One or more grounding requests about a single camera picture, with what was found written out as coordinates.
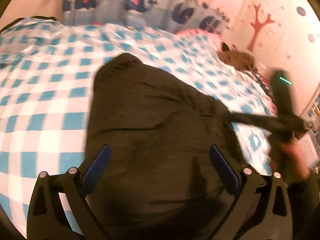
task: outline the red tree decal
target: red tree decal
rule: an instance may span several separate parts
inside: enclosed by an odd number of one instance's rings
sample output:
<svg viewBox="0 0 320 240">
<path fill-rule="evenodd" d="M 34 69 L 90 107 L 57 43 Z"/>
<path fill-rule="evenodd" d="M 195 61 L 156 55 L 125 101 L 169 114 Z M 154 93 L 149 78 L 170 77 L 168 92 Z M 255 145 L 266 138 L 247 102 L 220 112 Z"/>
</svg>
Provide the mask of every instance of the red tree decal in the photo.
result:
<svg viewBox="0 0 320 240">
<path fill-rule="evenodd" d="M 268 17 L 264 23 L 259 22 L 258 14 L 259 14 L 261 4 L 259 4 L 258 6 L 256 6 L 256 5 L 253 5 L 253 6 L 254 6 L 254 9 L 256 10 L 256 18 L 255 18 L 255 22 L 251 23 L 250 25 L 254 28 L 254 35 L 252 37 L 250 44 L 247 47 L 247 49 L 251 52 L 253 51 L 253 46 L 254 46 L 256 39 L 258 37 L 258 34 L 262 30 L 262 28 L 269 23 L 275 22 L 275 21 L 271 20 L 271 14 L 269 14 L 269 13 L 268 13 Z"/>
</svg>

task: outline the blue and white checkered sheet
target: blue and white checkered sheet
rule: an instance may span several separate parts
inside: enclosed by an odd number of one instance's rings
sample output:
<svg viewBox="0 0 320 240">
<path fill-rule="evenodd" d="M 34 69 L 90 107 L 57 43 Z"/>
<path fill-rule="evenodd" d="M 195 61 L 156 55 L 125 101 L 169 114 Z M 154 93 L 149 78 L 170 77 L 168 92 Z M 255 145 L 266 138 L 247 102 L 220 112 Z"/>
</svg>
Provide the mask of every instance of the blue and white checkered sheet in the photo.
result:
<svg viewBox="0 0 320 240">
<path fill-rule="evenodd" d="M 123 52 L 221 100 L 231 111 L 270 114 L 263 90 L 222 64 L 205 35 L 22 20 L 0 36 L 0 204 L 23 235 L 38 174 L 64 173 L 83 161 L 95 73 Z M 247 162 L 269 174 L 266 131 L 234 128 Z M 61 199 L 79 231 L 65 196 Z"/>
</svg>

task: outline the mattress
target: mattress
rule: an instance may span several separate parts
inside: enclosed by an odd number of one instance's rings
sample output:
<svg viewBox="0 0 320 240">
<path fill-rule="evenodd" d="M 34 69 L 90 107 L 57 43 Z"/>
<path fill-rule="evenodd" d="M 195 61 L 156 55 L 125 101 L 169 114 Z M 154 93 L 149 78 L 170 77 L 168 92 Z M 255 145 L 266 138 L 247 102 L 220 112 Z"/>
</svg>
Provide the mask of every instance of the mattress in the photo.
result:
<svg viewBox="0 0 320 240">
<path fill-rule="evenodd" d="M 64 173 L 83 161 L 95 73 L 124 52 L 221 100 L 230 111 L 272 115 L 263 90 L 219 61 L 209 35 L 24 19 L 0 35 L 0 204 L 23 235 L 38 174 Z M 233 127 L 246 161 L 270 175 L 268 132 Z"/>
</svg>

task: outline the metal pin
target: metal pin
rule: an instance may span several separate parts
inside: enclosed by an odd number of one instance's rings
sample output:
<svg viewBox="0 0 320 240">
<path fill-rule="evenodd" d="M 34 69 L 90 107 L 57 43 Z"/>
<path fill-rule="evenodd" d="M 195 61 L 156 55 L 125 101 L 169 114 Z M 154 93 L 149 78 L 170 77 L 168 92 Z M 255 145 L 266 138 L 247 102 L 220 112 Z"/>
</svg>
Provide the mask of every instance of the metal pin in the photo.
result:
<svg viewBox="0 0 320 240">
<path fill-rule="evenodd" d="M 252 173 L 252 170 L 250 170 L 249 168 L 245 168 L 243 172 L 247 175 L 250 175 Z"/>
<path fill-rule="evenodd" d="M 69 172 L 70 174 L 75 174 L 75 173 L 77 172 L 77 168 L 72 167 L 72 168 L 70 168 L 70 169 L 68 170 L 68 172 Z"/>
<path fill-rule="evenodd" d="M 275 176 L 277 179 L 281 178 L 281 175 L 280 175 L 279 172 L 275 172 L 275 173 L 273 174 L 273 176 Z"/>
<path fill-rule="evenodd" d="M 44 178 L 45 176 L 47 176 L 47 173 L 45 171 L 40 172 L 39 174 L 40 178 Z"/>
</svg>

